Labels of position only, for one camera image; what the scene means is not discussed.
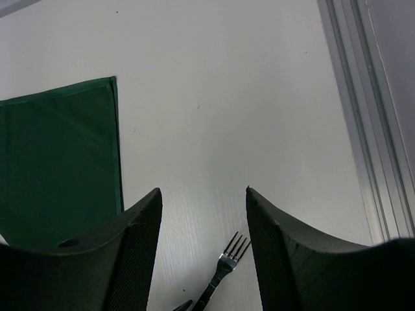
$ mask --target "silver fork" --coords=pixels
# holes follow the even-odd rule
[[[235,268],[236,265],[241,261],[243,255],[245,254],[246,250],[249,248],[251,241],[245,246],[242,251],[242,248],[245,245],[245,242],[248,238],[245,238],[242,243],[242,235],[236,240],[235,243],[233,241],[236,239],[238,235],[238,231],[235,233],[231,241],[229,242],[228,246],[226,246],[225,250],[223,251],[222,255],[219,257],[219,261],[216,267],[215,275],[213,276],[212,280],[210,281],[209,285],[200,296],[198,302],[193,307],[193,311],[202,311],[205,309],[206,305],[208,304],[210,297],[213,295],[213,292],[218,287],[219,283],[225,276],[231,273]]]

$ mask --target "green napkin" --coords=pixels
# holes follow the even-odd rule
[[[11,246],[56,246],[122,211],[115,77],[0,101],[0,234]]]

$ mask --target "wood grain texture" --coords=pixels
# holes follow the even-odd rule
[[[3,98],[117,76],[125,206],[163,220],[148,310],[197,299],[255,187],[371,244],[317,4],[42,0],[0,19]],[[252,252],[207,310],[261,309]]]

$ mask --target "fork handle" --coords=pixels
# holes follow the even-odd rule
[[[213,276],[212,280],[210,281],[209,285],[203,292],[203,294],[200,296],[199,300],[193,307],[192,311],[203,311],[208,304],[210,297],[212,297],[213,292],[216,290],[216,287],[218,287],[219,283],[225,276],[227,276],[231,270],[223,270],[218,267],[216,270],[215,275]]]

